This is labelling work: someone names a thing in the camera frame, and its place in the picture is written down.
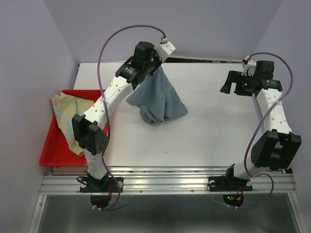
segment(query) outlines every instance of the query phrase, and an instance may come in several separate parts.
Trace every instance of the white table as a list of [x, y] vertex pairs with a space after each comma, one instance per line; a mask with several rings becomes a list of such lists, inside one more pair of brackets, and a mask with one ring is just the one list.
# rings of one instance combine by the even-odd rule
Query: white table
[[[120, 65], [102, 64], [104, 86], [109, 85]], [[248, 232], [250, 229], [261, 232], [263, 229], [273, 231], [273, 228], [307, 232], [292, 174], [283, 174], [282, 171], [270, 173], [275, 182], [274, 193], [278, 195], [273, 195], [273, 200], [261, 208], [243, 211], [245, 216], [239, 218], [246, 219], [247, 224], [243, 228], [239, 219], [234, 221], [238, 223], [236, 225], [232, 224], [232, 220], [227, 221], [229, 212], [234, 210], [224, 208], [205, 196], [215, 195], [207, 190], [210, 176], [223, 175], [229, 165], [242, 160], [248, 140], [258, 124], [250, 97], [225, 95], [219, 92], [228, 71], [240, 70], [241, 65], [164, 64], [163, 68], [188, 107], [189, 113], [186, 116], [173, 122], [151, 126], [142, 121], [138, 108], [131, 107], [124, 101], [112, 117], [112, 138], [107, 161], [110, 171], [116, 177], [124, 178], [120, 200], [125, 204], [121, 204], [123, 208], [115, 212], [124, 220], [121, 228], [124, 229], [126, 226], [127, 229], [133, 229], [134, 226], [140, 226], [141, 219], [147, 224], [156, 224], [159, 219], [163, 220], [163, 214], [166, 214], [173, 216], [173, 219], [165, 217], [168, 220], [166, 222], [170, 224], [164, 225], [164, 229], [176, 229], [178, 232], [189, 226], [185, 225], [189, 219], [191, 224], [194, 223], [193, 219], [197, 222], [190, 226], [190, 231], [201, 226], [205, 232], [241, 232], [245, 229]], [[96, 64], [81, 64], [74, 88], [98, 89]], [[76, 178], [78, 175], [86, 175], [84, 169], [53, 168], [50, 175], [43, 177], [31, 229], [39, 229], [43, 213], [46, 215], [42, 220], [41, 232], [47, 229], [59, 232], [69, 228], [83, 232], [85, 224], [79, 225], [81, 221], [71, 221], [81, 219], [79, 213], [82, 213], [83, 218], [89, 216], [88, 222], [91, 222], [94, 232], [101, 232], [103, 223], [109, 229], [109, 222], [115, 219], [113, 212], [106, 215], [94, 214], [89, 207], [89, 194], [79, 192], [80, 184]], [[266, 197], [271, 189], [270, 179], [263, 176], [252, 179], [252, 184], [254, 190], [251, 193], [262, 193], [263, 196], [247, 194], [246, 206], [258, 202], [257, 198]], [[139, 199], [140, 197], [131, 197], [132, 195], [144, 195], [145, 198]], [[280, 206], [285, 217], [273, 212]], [[59, 224], [55, 225], [56, 228], [53, 228], [49, 216], [55, 216], [55, 213], [63, 221], [59, 221]], [[128, 218], [137, 213], [139, 216]], [[259, 223], [259, 215], [268, 220], [265, 220], [264, 224]], [[286, 224], [283, 224], [280, 219], [286, 217]]]
[[[74, 89], [98, 89], [96, 63], [82, 63]], [[120, 63], [101, 64], [103, 88]], [[163, 64], [189, 113], [172, 122], [145, 123], [124, 100], [111, 117], [110, 166], [229, 166], [243, 159], [258, 124], [252, 98], [220, 93], [240, 64]]]

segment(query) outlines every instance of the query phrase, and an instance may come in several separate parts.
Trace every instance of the purple wall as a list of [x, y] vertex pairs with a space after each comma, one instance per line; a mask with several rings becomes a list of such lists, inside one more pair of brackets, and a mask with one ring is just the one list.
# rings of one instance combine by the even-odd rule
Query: purple wall
[[[131, 24], [162, 28], [175, 55], [241, 59], [253, 52], [281, 0], [44, 0], [78, 62], [95, 62], [104, 41]], [[138, 41], [159, 43], [151, 29], [131, 29], [109, 42], [103, 61], [124, 61]]]
[[77, 67], [42, 0], [0, 0], [0, 232], [28, 232], [52, 118]]

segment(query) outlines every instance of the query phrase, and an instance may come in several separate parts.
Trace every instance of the cable connector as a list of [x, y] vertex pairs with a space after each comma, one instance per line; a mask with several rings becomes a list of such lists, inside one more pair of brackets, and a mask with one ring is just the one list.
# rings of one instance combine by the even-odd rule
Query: cable connector
[[249, 55], [247, 55], [247, 56], [242, 60], [242, 62], [243, 62], [244, 64], [247, 64], [247, 62], [248, 62], [249, 60], [251, 60], [251, 57], [250, 57]]
[[168, 38], [167, 37], [162, 37], [161, 38], [161, 44], [166, 44], [168, 42]]
[[242, 64], [243, 66], [243, 71], [241, 73], [241, 75], [245, 75], [245, 76], [253, 76], [255, 73], [255, 69], [256, 69], [256, 62], [249, 59], [246, 61], [246, 64]]

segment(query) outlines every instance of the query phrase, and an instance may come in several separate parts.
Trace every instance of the blue towel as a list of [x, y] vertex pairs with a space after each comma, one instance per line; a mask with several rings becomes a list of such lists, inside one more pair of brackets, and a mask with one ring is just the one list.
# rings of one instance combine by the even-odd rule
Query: blue towel
[[188, 113], [162, 67], [153, 76], [148, 75], [126, 102], [137, 106], [148, 123], [174, 120]]

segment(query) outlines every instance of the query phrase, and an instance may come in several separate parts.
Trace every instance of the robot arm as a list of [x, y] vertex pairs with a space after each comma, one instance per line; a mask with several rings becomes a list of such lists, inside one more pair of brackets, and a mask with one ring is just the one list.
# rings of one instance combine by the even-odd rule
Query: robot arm
[[122, 102], [149, 74], [153, 72], [175, 51], [175, 47], [164, 38], [154, 49], [148, 42], [139, 42], [134, 56], [130, 57], [116, 72], [109, 87], [82, 116], [72, 119], [73, 133], [79, 146], [84, 149], [88, 174], [97, 180], [103, 179], [107, 170], [102, 162], [102, 153], [108, 146], [109, 138], [103, 132], [106, 125], [104, 101], [110, 116]]
[[[283, 105], [278, 99], [282, 96], [280, 81], [273, 80], [274, 62], [243, 60], [243, 71], [230, 71], [220, 92], [230, 93], [232, 83], [236, 83], [237, 95], [250, 96], [261, 121], [271, 106], [277, 105], [263, 122], [261, 138], [253, 145], [246, 166], [253, 176], [268, 170], [286, 169], [301, 145], [301, 137], [293, 134], [287, 123]], [[225, 176], [209, 177], [210, 191], [251, 191], [250, 176], [245, 170], [244, 161], [233, 164]], [[242, 203], [229, 203], [239, 206]]]

